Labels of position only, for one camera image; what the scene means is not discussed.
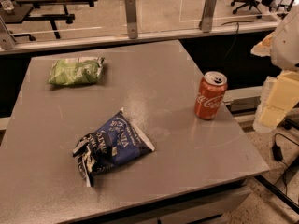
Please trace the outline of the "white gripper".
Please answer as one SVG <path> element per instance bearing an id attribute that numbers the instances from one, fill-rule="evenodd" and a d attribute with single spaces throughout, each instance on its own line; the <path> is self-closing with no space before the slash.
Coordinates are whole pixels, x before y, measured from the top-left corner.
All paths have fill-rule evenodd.
<path id="1" fill-rule="evenodd" d="M 272 64 L 283 70 L 264 82 L 253 122 L 256 132 L 270 133 L 299 103 L 299 73 L 294 72 L 299 70 L 299 5 L 250 52 L 259 57 L 270 56 Z"/>

